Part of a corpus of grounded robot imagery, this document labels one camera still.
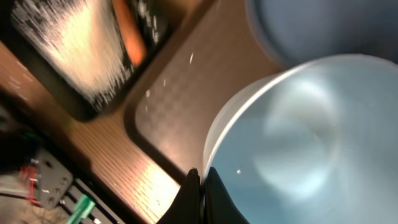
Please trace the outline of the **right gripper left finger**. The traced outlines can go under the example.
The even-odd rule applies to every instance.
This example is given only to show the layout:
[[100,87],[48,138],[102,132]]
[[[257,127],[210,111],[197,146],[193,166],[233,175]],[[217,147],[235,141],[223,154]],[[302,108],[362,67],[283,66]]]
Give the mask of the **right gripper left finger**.
[[157,224],[200,223],[200,176],[196,168],[189,170],[171,206]]

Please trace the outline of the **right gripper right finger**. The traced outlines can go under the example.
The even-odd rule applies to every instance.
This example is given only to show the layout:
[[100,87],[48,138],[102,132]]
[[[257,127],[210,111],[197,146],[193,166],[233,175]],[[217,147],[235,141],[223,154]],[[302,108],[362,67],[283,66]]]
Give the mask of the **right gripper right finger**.
[[207,224],[248,224],[236,208],[221,177],[211,167],[204,183],[204,222]]

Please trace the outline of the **light blue bowl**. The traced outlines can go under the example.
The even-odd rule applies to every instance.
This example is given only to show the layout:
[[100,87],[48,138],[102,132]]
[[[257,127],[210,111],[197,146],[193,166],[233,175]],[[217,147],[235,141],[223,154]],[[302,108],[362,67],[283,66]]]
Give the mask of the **light blue bowl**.
[[248,85],[211,125],[211,169],[250,223],[396,223],[397,65],[340,55]]

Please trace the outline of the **orange carrot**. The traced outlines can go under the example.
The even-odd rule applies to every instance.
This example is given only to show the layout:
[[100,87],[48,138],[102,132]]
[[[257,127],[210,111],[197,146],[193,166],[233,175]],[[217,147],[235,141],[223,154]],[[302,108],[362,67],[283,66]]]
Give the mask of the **orange carrot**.
[[112,4],[129,59],[135,66],[139,66],[147,54],[141,33],[136,26],[127,1],[112,0]]

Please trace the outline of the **dark blue plate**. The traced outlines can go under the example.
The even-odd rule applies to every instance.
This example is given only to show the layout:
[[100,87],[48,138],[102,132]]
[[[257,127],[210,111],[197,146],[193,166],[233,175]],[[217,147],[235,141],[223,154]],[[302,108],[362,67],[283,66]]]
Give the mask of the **dark blue plate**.
[[341,54],[397,62],[397,0],[247,0],[246,15],[284,67]]

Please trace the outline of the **white rice pile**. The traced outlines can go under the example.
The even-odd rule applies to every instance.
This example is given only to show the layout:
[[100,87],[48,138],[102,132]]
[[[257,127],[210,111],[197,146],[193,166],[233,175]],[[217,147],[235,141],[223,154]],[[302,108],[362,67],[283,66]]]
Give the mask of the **white rice pile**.
[[109,0],[16,1],[14,27],[99,111],[133,74]]

